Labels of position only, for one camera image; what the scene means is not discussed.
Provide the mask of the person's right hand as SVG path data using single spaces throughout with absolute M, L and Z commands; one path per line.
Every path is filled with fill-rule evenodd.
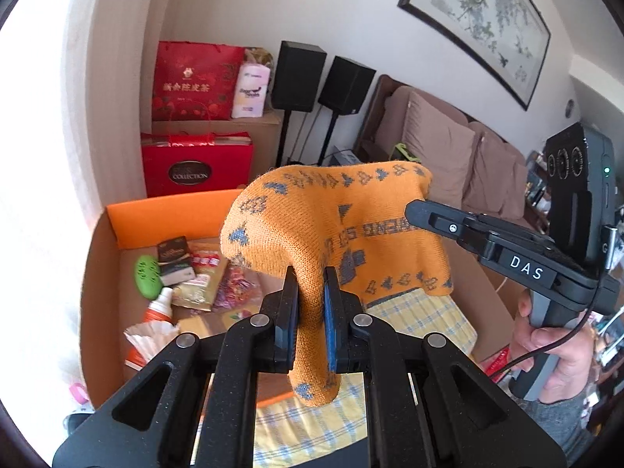
M 510 342 L 512 360 L 541 347 L 547 347 L 563 339 L 570 333 L 568 328 L 535 328 L 530 325 L 532 297 L 525 289 L 518 297 L 514 330 Z M 523 396 L 525 401 L 539 401 L 542 404 L 555 404 L 580 395 L 590 382 L 594 358 L 594 334 L 589 325 L 584 325 L 568 341 L 544 353 L 548 363 L 555 362 L 552 372 L 547 375 L 547 367 L 538 368 L 541 376 L 535 383 L 529 383 L 529 391 Z

